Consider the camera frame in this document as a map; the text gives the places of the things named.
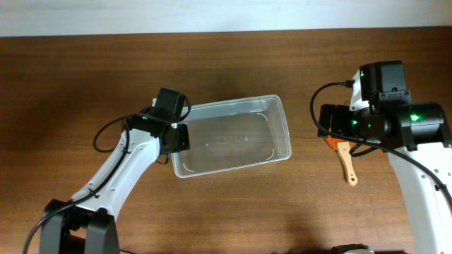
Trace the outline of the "orange scraper with wooden handle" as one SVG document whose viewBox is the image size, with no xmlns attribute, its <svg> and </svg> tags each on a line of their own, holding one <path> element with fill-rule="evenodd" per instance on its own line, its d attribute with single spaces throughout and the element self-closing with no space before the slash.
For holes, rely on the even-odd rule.
<svg viewBox="0 0 452 254">
<path fill-rule="evenodd" d="M 347 183 L 350 186 L 356 186 L 358 179 L 352 165 L 352 157 L 350 155 L 350 143 L 348 141 L 333 138 L 331 136 L 324 138 L 324 140 L 332 150 L 335 150 L 337 152 L 344 168 L 345 179 Z"/>
</svg>

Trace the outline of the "clear plastic container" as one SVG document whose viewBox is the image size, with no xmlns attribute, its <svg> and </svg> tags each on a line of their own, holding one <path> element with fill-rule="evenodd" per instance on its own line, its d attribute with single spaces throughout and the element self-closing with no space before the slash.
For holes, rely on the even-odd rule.
<svg viewBox="0 0 452 254">
<path fill-rule="evenodd" d="M 277 95 L 231 99 L 184 108 L 190 148 L 172 154 L 181 179 L 289 159 L 290 132 Z"/>
</svg>

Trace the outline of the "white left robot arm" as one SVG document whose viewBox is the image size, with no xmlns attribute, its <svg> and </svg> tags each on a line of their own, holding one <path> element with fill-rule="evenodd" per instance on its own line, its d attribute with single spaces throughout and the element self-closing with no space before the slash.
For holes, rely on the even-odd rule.
<svg viewBox="0 0 452 254">
<path fill-rule="evenodd" d="M 118 119 L 116 147 L 97 173 L 68 202 L 52 200 L 34 230 L 40 253 L 121 253 L 116 221 L 146 169 L 162 155 L 189 149 L 183 122 L 191 107 L 148 107 Z"/>
</svg>

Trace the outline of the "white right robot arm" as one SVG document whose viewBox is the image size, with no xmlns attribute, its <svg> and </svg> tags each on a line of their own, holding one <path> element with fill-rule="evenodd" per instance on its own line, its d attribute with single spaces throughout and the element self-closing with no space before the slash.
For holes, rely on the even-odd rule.
<svg viewBox="0 0 452 254">
<path fill-rule="evenodd" d="M 324 104 L 312 119 L 321 137 L 387 153 L 403 194 L 415 252 L 451 252 L 451 131 L 439 104 Z"/>
</svg>

